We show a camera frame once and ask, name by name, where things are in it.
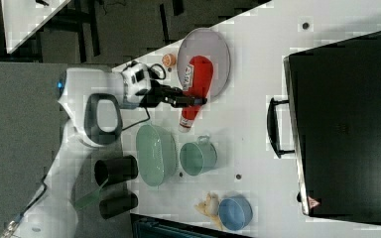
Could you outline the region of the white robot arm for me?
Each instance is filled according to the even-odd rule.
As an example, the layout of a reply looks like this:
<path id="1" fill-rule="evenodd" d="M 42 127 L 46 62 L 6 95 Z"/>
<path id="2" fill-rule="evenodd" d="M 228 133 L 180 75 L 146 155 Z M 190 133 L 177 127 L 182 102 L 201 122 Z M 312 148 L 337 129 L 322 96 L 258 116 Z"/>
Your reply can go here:
<path id="1" fill-rule="evenodd" d="M 72 191 L 89 155 L 117 142 L 123 131 L 120 111 L 154 108 L 168 103 L 187 108 L 206 103 L 163 85 L 157 63 L 128 65 L 121 71 L 70 67 L 59 81 L 58 104 L 68 115 L 59 151 L 29 204 L 0 234 L 0 238 L 73 238 L 78 224 Z"/>

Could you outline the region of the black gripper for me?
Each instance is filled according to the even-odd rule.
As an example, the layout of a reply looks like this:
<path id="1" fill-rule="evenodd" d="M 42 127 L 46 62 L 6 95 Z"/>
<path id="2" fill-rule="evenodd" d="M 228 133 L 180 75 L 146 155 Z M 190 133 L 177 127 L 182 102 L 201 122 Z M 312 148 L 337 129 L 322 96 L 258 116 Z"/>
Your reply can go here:
<path id="1" fill-rule="evenodd" d="M 155 108 L 160 103 L 168 103 L 175 108 L 187 108 L 201 106 L 207 102 L 206 98 L 180 96 L 182 93 L 178 87 L 170 87 L 159 83 L 157 80 L 152 80 L 151 89 L 144 94 L 139 106 Z"/>

